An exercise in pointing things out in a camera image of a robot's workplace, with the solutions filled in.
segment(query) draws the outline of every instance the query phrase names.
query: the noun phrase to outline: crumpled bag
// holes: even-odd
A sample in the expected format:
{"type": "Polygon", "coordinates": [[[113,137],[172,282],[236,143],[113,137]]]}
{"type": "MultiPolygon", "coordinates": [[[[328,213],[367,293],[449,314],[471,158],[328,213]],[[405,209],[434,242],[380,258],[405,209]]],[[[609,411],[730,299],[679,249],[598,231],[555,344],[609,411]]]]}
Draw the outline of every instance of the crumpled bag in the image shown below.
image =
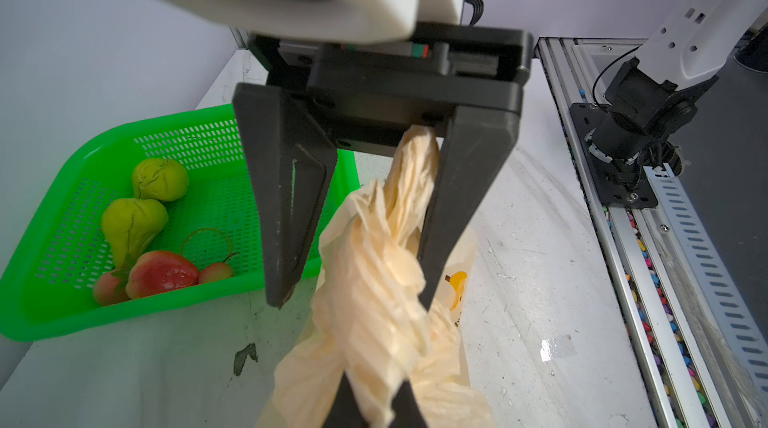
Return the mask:
{"type": "MultiPolygon", "coordinates": [[[[458,289],[436,296],[429,313],[418,301],[425,281],[416,252],[438,160],[434,131],[413,126],[386,183],[351,193],[334,214],[320,236],[311,321],[277,365],[256,428],[322,426],[344,372],[371,428],[392,422],[392,398],[407,379],[431,428],[496,426],[469,386],[458,316],[447,306],[458,307],[458,289]]],[[[468,273],[476,246],[468,229],[446,263],[451,273],[468,273]]]]}

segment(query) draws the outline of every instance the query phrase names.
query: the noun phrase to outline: white table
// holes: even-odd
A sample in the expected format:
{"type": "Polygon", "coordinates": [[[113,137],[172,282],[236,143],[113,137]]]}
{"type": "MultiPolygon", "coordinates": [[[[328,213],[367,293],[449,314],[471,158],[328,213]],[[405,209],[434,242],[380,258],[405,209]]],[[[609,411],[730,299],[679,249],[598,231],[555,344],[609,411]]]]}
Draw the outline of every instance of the white table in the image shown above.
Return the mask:
{"type": "MultiPolygon", "coordinates": [[[[230,65],[210,104],[264,79],[242,51],[230,65]]],[[[383,157],[357,160],[363,183],[388,170],[383,157]]],[[[462,329],[472,384],[498,424],[655,426],[538,60],[520,140],[472,225],[480,249],[462,329]]],[[[251,428],[315,281],[279,311],[253,292],[35,343],[0,391],[0,426],[251,428]],[[236,376],[250,343],[258,361],[236,376]]]]}

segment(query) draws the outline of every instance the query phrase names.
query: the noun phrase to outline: black floor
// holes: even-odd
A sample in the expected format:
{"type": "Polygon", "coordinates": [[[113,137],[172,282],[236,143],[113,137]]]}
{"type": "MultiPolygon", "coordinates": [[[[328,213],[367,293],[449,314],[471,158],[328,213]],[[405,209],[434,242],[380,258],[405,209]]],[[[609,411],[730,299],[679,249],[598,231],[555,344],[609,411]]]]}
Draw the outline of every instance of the black floor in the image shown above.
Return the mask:
{"type": "Polygon", "coordinates": [[[691,164],[680,175],[736,287],[768,334],[768,74],[733,58],[670,139],[691,164]]]}

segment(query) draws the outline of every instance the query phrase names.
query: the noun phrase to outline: black stain on table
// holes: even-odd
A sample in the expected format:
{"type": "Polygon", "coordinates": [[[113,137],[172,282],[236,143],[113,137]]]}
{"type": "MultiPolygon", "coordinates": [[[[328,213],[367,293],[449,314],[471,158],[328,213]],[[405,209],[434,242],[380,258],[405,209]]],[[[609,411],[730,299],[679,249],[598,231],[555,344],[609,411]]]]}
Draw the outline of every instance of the black stain on table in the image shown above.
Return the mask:
{"type": "Polygon", "coordinates": [[[233,366],[235,376],[240,376],[240,374],[243,373],[243,366],[245,366],[245,361],[248,359],[248,356],[250,356],[250,359],[256,363],[259,361],[255,343],[249,343],[245,348],[235,353],[235,364],[233,366]]]}

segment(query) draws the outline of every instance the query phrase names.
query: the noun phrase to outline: small round fruit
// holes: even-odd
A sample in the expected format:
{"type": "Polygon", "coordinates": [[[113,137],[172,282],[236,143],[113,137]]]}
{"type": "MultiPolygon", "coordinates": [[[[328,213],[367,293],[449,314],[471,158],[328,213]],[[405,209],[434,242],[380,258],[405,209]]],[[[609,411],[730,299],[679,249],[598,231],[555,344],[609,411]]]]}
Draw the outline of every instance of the small round fruit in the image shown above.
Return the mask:
{"type": "Polygon", "coordinates": [[[214,263],[208,265],[205,270],[200,272],[200,283],[203,284],[210,283],[211,281],[231,279],[232,275],[232,267],[227,263],[214,263]]]}
{"type": "Polygon", "coordinates": [[[200,271],[173,251],[148,251],[130,270],[126,293],[131,300],[197,285],[200,271]]]}
{"type": "Polygon", "coordinates": [[[125,286],[121,286],[118,289],[121,281],[119,278],[112,276],[112,271],[103,273],[94,283],[93,295],[96,303],[105,307],[120,303],[121,301],[128,301],[130,298],[125,292],[125,286]]]}

